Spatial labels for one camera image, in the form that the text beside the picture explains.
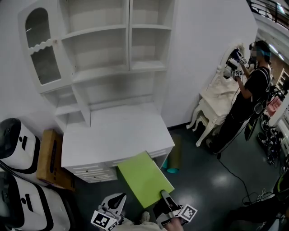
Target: gray floor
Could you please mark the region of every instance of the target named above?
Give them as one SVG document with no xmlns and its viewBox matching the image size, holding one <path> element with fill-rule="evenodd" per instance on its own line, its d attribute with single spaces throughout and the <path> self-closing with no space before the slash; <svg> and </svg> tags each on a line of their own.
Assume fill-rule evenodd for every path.
<svg viewBox="0 0 289 231">
<path fill-rule="evenodd" d="M 246 196 L 241 181 L 228 173 L 216 156 L 210 154 L 204 143 L 199 148 L 195 146 L 202 129 L 200 126 L 195 133 L 185 128 L 171 131 L 182 137 L 182 166 L 178 174 L 164 173 L 175 187 L 171 193 L 173 199 L 177 203 L 188 203 L 198 209 L 193 221 L 184 226 L 186 231 L 222 230 L 226 214 L 231 209 L 242 206 L 242 199 Z M 266 162 L 265 154 L 256 141 L 259 130 L 258 124 L 248 142 L 241 133 L 222 153 L 221 161 L 245 181 L 249 193 L 261 194 L 263 188 L 272 191 L 279 177 L 279 168 Z M 98 184 L 76 181 L 74 196 L 83 218 L 83 230 L 96 230 L 90 224 L 92 214 L 104 197 L 113 193 L 127 193 L 124 209 L 126 217 L 131 220 L 138 219 L 143 208 L 119 172 L 118 177 L 119 180 Z"/>
</svg>

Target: white vanity table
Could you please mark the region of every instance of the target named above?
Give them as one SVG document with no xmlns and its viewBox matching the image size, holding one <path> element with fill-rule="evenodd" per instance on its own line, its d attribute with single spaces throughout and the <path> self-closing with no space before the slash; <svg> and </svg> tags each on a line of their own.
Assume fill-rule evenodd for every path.
<svg viewBox="0 0 289 231">
<path fill-rule="evenodd" d="M 18 15 L 36 90 L 64 134 L 62 167 L 89 183 L 174 143 L 160 116 L 175 0 L 38 0 Z"/>
<path fill-rule="evenodd" d="M 232 51 L 236 48 L 239 48 L 241 53 L 244 54 L 243 44 L 240 41 L 236 41 L 229 46 L 222 58 L 221 64 L 217 67 L 216 75 L 211 84 L 200 93 L 202 99 L 193 112 L 191 123 L 186 126 L 187 129 L 190 129 L 197 121 L 197 123 L 202 122 L 206 127 L 196 143 L 197 147 L 200 146 L 201 142 L 214 128 L 222 125 L 236 99 L 234 96 L 238 94 L 238 92 L 236 93 L 238 83 L 233 78 L 224 78 L 226 62 Z"/>
</svg>

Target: green folder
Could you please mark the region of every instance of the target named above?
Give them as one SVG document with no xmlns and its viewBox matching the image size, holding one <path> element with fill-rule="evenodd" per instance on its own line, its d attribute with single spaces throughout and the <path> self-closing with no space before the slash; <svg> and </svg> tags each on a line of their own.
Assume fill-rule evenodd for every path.
<svg viewBox="0 0 289 231">
<path fill-rule="evenodd" d="M 125 160 L 118 164 L 118 167 L 144 208 L 161 199 L 161 190 L 168 193 L 174 190 L 147 152 Z"/>
</svg>

